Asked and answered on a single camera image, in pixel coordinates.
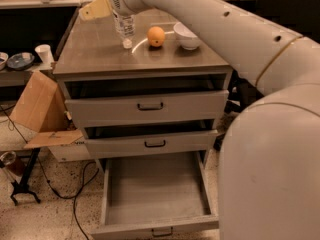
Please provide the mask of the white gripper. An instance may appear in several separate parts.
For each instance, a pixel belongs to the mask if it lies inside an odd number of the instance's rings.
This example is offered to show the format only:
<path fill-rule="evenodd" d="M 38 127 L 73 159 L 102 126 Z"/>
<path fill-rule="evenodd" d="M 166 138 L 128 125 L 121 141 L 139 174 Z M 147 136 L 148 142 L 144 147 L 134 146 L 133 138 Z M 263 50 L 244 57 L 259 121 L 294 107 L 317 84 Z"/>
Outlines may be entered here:
<path fill-rule="evenodd" d="M 79 17 L 83 21 L 108 17 L 112 13 L 112 7 L 124 16 L 138 14 L 147 9 L 142 0 L 111 0 L 111 4 L 109 0 L 94 0 L 79 10 Z"/>

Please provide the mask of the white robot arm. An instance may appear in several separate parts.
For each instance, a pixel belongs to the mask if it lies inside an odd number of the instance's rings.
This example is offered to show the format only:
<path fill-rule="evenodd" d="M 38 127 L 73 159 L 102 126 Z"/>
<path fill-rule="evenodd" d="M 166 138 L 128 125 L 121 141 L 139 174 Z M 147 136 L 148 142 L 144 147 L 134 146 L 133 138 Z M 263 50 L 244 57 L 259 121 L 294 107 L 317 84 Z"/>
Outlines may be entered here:
<path fill-rule="evenodd" d="M 320 240 L 319 45 L 222 0 L 94 0 L 84 20 L 160 9 L 263 95 L 241 112 L 219 160 L 221 240 Z"/>

